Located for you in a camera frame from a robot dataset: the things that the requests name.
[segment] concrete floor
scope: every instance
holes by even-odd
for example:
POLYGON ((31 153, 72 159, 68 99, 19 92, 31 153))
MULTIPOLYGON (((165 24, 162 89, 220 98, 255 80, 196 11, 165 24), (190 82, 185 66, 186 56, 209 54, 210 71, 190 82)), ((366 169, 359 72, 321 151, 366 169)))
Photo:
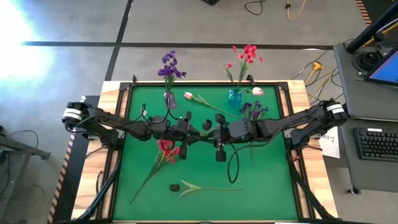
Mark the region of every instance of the concrete floor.
MULTIPOLYGON (((209 6, 200 0, 135 0, 124 42, 252 43, 333 45, 355 38, 366 26, 355 0, 309 0, 297 21, 286 17, 283 1, 268 0, 261 16, 245 11, 242 0, 221 0, 209 6)), ((33 129, 39 147, 52 152, 48 161, 32 158, 17 196, 7 214, 10 220, 44 223, 65 155, 69 134, 61 116, 68 101, 82 95, 99 95, 112 47, 28 47, 20 41, 114 42, 127 0, 6 0, 0 3, 0 124, 9 133, 33 129), (45 190, 41 197, 40 185, 45 190)), ((301 2, 292 2, 297 13, 301 2)), ((112 80, 160 80, 157 70, 165 48, 121 48, 112 80)), ((320 50, 259 50, 263 64, 249 73, 255 79, 288 80, 316 59, 320 50)), ((225 79, 219 64, 233 62, 230 49, 177 49, 180 69, 189 80, 225 79)), ((320 62, 321 75, 336 67, 333 52, 320 62)), ((311 68, 298 78, 304 79, 311 68)), ((308 88, 312 93, 317 85, 308 88)), ((336 97, 341 89, 330 82, 321 99, 336 97)), ((28 134, 16 139, 31 143, 28 134)), ((350 187, 347 168, 326 166, 340 217, 345 220, 394 223, 398 219, 398 194, 364 191, 345 194, 350 187)))

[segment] keyboard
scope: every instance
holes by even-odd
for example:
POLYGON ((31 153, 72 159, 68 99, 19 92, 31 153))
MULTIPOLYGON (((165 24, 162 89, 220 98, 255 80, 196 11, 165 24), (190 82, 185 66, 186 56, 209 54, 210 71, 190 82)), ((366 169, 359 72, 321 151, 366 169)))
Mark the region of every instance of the keyboard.
POLYGON ((398 129, 354 128, 360 159, 398 162, 398 129))

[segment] green tabletop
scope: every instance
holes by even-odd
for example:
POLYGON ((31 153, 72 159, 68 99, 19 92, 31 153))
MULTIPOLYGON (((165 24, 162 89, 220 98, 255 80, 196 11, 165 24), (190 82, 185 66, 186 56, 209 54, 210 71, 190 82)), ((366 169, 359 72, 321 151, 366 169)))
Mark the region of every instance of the green tabletop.
MULTIPOLYGON (((275 87, 260 86, 264 94, 245 94, 244 102, 259 100, 269 107, 262 118, 280 118, 275 87)), ((192 124, 199 130, 205 119, 215 125, 217 110, 184 98, 189 91, 201 95, 206 101, 239 116, 240 108, 228 104, 230 86, 184 86, 173 87, 177 107, 175 116, 192 112, 192 124)), ((132 92, 129 119, 136 119, 141 105, 146 104, 147 117, 164 115, 166 112, 164 86, 136 86, 132 92)), ((225 115, 227 121, 238 119, 225 115)), ((139 141, 126 135, 121 173, 114 209, 114 220, 296 220, 292 183, 285 160, 284 139, 279 134, 269 145, 239 152, 240 174, 234 184, 226 175, 227 162, 216 162, 211 144, 198 142, 188 147, 187 159, 165 165, 148 181, 137 198, 130 204, 134 194, 148 176, 158 152, 155 139, 139 141), (170 184, 181 180, 201 187, 242 189, 242 191, 202 190, 179 197, 181 192, 169 190, 170 184)), ((227 160, 232 148, 225 146, 227 160)))

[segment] pink tulip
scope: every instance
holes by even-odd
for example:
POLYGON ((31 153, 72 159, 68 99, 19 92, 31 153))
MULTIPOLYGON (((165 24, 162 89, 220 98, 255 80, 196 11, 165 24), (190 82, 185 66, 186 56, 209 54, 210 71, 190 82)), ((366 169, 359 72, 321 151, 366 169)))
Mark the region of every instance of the pink tulip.
POLYGON ((260 96, 260 95, 264 94, 263 90, 260 89, 259 87, 254 87, 252 92, 253 92, 253 95, 256 95, 256 96, 260 96))
POLYGON ((188 100, 191 100, 191 99, 192 99, 192 93, 185 92, 184 96, 185 96, 186 99, 188 99, 188 100))

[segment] glass vase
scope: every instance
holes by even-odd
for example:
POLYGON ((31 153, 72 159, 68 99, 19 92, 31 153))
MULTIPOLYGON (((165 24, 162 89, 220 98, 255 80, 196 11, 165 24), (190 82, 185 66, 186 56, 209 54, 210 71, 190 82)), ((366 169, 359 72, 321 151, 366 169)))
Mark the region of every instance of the glass vase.
POLYGON ((167 102, 169 102, 169 108, 174 109, 177 106, 177 101, 175 100, 174 93, 172 91, 166 91, 163 95, 164 105, 167 108, 167 102))
POLYGON ((240 106, 242 103, 243 93, 241 90, 229 90, 229 104, 231 106, 240 106))

